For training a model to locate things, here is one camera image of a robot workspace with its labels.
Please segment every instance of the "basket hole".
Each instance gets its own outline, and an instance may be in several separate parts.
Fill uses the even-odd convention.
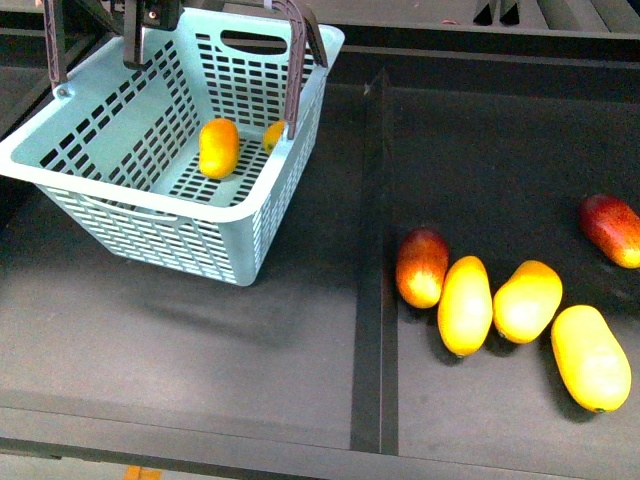
[[[282,55],[287,51],[287,42],[280,37],[250,32],[224,30],[220,39],[225,46],[244,53],[256,55]]]
[[[69,152],[69,158],[75,158],[75,156],[80,153],[80,150],[82,150],[82,147],[80,145],[76,145],[75,147],[73,147]]]
[[[40,165],[46,168],[57,156],[58,152],[54,148],[49,153],[47,153],[42,160],[40,160]]]
[[[102,120],[100,120],[100,122],[98,122],[98,127],[100,127],[101,129],[104,128],[107,123],[109,123],[111,121],[111,117],[109,117],[108,115],[105,116]]]
[[[67,147],[69,146],[69,144],[70,144],[71,142],[73,142],[74,138],[76,138],[76,137],[74,137],[74,136],[73,136],[73,134],[72,134],[72,133],[70,133],[69,135],[67,135],[66,137],[64,137],[64,139],[60,142],[60,146],[61,146],[62,148],[67,148]]]

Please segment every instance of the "light blue plastic basket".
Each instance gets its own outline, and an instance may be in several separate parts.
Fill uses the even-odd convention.
[[[287,51],[226,46],[223,31],[282,38]],[[324,87],[344,36],[321,26],[328,68],[307,55],[296,135],[269,156],[262,135],[283,118],[286,21],[185,9],[173,32],[145,30],[148,70],[123,65],[123,41],[69,73],[55,99],[0,144],[0,174],[38,185],[116,255],[237,285],[262,265],[315,143]],[[198,170],[198,136],[215,117],[241,137],[223,180]]]

